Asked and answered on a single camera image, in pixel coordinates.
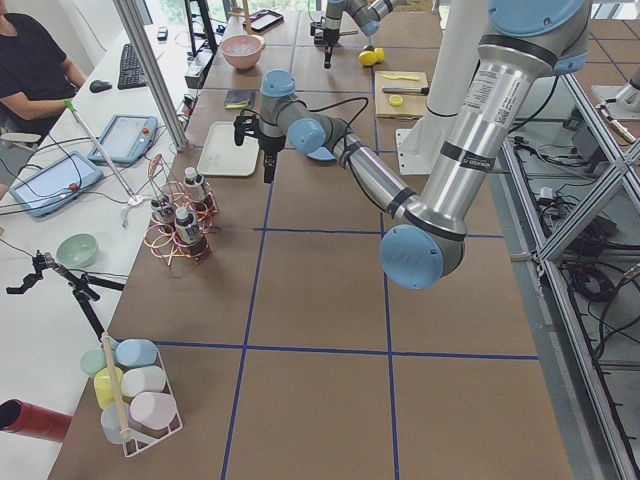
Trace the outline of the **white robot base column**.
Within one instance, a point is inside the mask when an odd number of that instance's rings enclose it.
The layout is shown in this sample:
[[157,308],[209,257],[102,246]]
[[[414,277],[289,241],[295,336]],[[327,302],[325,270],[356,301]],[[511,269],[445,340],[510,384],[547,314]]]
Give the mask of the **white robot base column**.
[[396,131],[398,162],[403,175],[432,172],[477,69],[478,43],[487,26],[487,0],[451,3],[425,114],[412,129]]

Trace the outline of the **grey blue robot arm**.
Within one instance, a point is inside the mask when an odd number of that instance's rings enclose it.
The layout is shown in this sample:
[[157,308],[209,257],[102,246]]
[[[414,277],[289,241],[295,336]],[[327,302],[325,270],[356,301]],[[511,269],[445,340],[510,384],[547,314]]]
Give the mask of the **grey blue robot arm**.
[[397,221],[381,241],[387,277],[426,288],[464,256],[465,216],[534,82],[580,69],[586,61],[588,1],[491,1],[473,52],[479,64],[422,193],[416,193],[338,118],[314,113],[286,71],[268,71],[260,88],[256,136],[271,181],[278,153],[328,149],[359,187]]
[[398,0],[376,0],[368,4],[363,0],[329,0],[324,15],[310,22],[310,35],[316,46],[324,48],[324,68],[331,68],[334,47],[339,43],[344,13],[357,24],[368,38],[379,29],[381,20],[401,4]]

